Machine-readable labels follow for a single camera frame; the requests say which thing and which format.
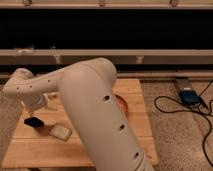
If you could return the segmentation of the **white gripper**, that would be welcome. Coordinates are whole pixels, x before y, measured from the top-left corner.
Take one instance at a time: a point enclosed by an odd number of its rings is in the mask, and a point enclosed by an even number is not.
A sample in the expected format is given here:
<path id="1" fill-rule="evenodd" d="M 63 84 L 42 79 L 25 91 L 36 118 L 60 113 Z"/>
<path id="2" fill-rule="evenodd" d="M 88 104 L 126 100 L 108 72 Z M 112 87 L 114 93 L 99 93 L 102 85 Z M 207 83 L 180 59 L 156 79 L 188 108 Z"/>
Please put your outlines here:
<path id="1" fill-rule="evenodd" d="M 43 108 L 47 104 L 47 100 L 44 95 L 32 96 L 23 99 L 23 103 L 27 109 L 29 109 L 30 118 L 35 117 L 35 111 Z"/>

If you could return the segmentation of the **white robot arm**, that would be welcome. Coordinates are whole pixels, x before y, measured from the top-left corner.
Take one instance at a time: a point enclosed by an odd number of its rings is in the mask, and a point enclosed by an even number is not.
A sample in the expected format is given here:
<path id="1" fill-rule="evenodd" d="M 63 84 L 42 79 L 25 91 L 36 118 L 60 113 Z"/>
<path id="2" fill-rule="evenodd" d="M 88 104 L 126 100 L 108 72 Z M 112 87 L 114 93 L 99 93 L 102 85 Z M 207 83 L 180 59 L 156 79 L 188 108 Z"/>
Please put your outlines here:
<path id="1" fill-rule="evenodd" d="M 106 58 L 77 62 L 39 77 L 18 68 L 3 94 L 37 110 L 46 93 L 58 93 L 97 171 L 154 171 L 113 93 L 116 79 L 116 68 Z"/>

